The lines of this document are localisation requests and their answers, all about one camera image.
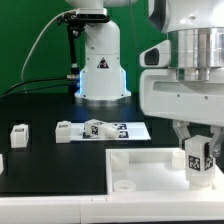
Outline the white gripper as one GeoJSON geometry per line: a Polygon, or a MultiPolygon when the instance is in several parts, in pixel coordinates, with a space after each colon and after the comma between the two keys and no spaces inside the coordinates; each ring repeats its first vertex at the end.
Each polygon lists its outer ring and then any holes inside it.
{"type": "Polygon", "coordinates": [[[140,77],[139,96],[146,116],[174,120],[180,149],[190,138],[189,122],[211,125],[210,155],[220,156],[224,141],[224,68],[212,70],[209,81],[178,81],[173,69],[147,69],[140,77]]]}

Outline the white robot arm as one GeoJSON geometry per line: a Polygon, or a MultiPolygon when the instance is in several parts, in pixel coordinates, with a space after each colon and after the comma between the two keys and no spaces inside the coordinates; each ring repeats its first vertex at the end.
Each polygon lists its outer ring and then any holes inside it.
{"type": "MultiPolygon", "coordinates": [[[[107,101],[103,76],[116,69],[118,42],[102,30],[106,9],[136,0],[66,0],[86,28],[82,100],[107,101]]],[[[224,127],[224,0],[147,0],[152,29],[141,28],[140,107],[147,116],[224,127]]]]}

